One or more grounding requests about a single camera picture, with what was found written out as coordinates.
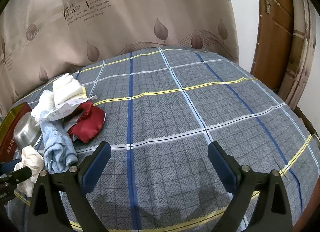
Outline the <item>cream cloth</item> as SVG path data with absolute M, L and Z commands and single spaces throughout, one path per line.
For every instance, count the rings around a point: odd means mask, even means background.
M 29 171 L 31 171 L 31 176 L 25 181 L 18 183 L 17 190 L 31 198 L 40 171 L 44 168 L 43 157 L 31 145 L 22 149 L 21 161 L 15 165 L 14 171 L 22 168 L 27 168 Z

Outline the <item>light blue towel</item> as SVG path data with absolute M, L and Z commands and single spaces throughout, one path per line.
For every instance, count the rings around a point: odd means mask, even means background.
M 78 157 L 62 122 L 43 121 L 40 123 L 40 128 L 44 142 L 43 158 L 46 170 L 50 174 L 66 172 L 78 162 Z

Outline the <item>white plastic bag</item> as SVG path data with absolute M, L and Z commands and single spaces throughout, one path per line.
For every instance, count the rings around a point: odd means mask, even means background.
M 32 109 L 31 116 L 39 122 L 41 114 L 47 113 L 54 107 L 54 93 L 50 90 L 44 90 L 40 95 L 38 104 Z

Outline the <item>printed wet wipe packet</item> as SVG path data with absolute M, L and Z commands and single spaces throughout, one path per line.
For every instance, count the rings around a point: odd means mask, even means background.
M 87 102 L 89 100 L 96 100 L 97 98 L 98 97 L 96 95 L 93 95 L 91 97 L 83 97 L 81 95 L 72 97 L 49 111 L 43 111 L 37 122 L 41 123 L 44 121 L 60 120 L 73 113 L 82 103 Z

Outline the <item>red fabric pouch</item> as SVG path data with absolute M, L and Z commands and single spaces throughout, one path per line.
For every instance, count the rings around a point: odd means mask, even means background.
M 91 101 L 86 101 L 66 118 L 63 128 L 72 141 L 78 139 L 88 143 L 101 131 L 105 119 L 106 114 L 101 108 L 94 106 Z

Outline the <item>white yellow mesh cloth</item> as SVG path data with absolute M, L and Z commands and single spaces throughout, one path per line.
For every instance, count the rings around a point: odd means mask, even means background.
M 86 95 L 86 90 L 78 80 L 66 73 L 53 82 L 53 94 L 55 107 L 57 107 L 75 96 Z

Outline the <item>red gold tin tray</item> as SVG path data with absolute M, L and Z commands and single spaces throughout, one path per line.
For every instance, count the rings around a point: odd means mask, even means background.
M 14 129 L 20 120 L 27 112 L 30 112 L 31 108 L 27 102 L 23 102 L 20 105 L 13 107 L 5 116 L 1 123 L 0 131 L 0 161 L 9 162 L 13 159 L 17 145 L 14 140 Z

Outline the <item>steel bowl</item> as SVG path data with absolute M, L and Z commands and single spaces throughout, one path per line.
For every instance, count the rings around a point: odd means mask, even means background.
M 14 141 L 17 148 L 22 151 L 23 148 L 31 145 L 35 148 L 42 138 L 40 126 L 37 124 L 31 112 L 27 112 L 14 129 Z

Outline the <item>grey plaid table cloth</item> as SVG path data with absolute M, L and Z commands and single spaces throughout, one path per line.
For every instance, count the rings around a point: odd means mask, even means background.
M 211 142 L 252 171 L 279 173 L 296 224 L 319 179 L 319 148 L 303 121 L 257 77 L 188 48 L 131 51 L 74 77 L 105 113 L 78 160 L 102 142 L 111 154 L 86 198 L 57 201 L 72 231 L 211 231 L 232 200 L 208 157 Z

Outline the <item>brown wooden door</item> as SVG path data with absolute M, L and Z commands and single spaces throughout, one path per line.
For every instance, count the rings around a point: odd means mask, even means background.
M 251 74 L 278 92 L 293 38 L 293 0 L 259 0 L 259 27 Z

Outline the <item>beige leaf print curtain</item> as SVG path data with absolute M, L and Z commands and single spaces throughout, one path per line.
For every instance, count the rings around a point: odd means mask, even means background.
M 1 0 L 1 115 L 57 75 L 166 46 L 239 62 L 231 0 Z

